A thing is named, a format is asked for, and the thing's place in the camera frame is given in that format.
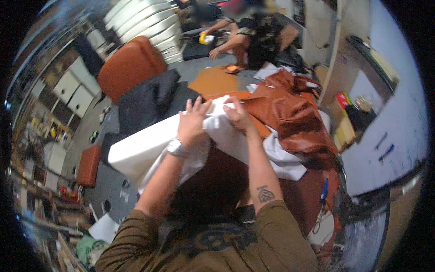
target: wristwatch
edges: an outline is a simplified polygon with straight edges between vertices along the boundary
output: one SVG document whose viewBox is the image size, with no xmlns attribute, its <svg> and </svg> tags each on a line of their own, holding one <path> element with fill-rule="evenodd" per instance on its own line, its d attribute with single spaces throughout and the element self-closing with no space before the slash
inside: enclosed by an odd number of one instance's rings
<svg viewBox="0 0 435 272">
<path fill-rule="evenodd" d="M 183 148 L 183 144 L 177 138 L 174 138 L 169 142 L 166 150 L 169 154 L 178 158 L 187 158 L 189 156 L 189 153 Z"/>
</svg>

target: person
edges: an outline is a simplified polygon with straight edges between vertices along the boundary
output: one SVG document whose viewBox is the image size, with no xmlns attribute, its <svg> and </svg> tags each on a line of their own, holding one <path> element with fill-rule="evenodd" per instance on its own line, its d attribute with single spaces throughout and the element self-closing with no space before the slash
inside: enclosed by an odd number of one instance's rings
<svg viewBox="0 0 435 272">
<path fill-rule="evenodd" d="M 248 190 L 255 222 L 190 225 L 171 231 L 158 242 L 158 226 L 167 213 L 181 168 L 189 150 L 207 134 L 202 128 L 211 101 L 180 112 L 176 150 L 167 153 L 149 180 L 134 210 L 121 223 L 111 245 L 96 263 L 96 271 L 316 271 L 317 258 L 302 237 L 287 209 L 278 178 L 262 146 L 262 140 L 246 110 L 236 97 L 224 107 L 234 127 L 246 135 L 248 144 Z"/>
<path fill-rule="evenodd" d="M 265 61 L 274 63 L 279 52 L 283 52 L 297 37 L 298 31 L 291 25 L 283 26 L 277 19 L 278 6 L 274 0 L 230 0 L 222 5 L 227 17 L 204 31 L 205 35 L 230 25 L 228 42 L 213 49 L 209 57 L 215 60 L 221 53 L 232 50 L 236 56 L 237 73 L 258 69 Z"/>
</svg>

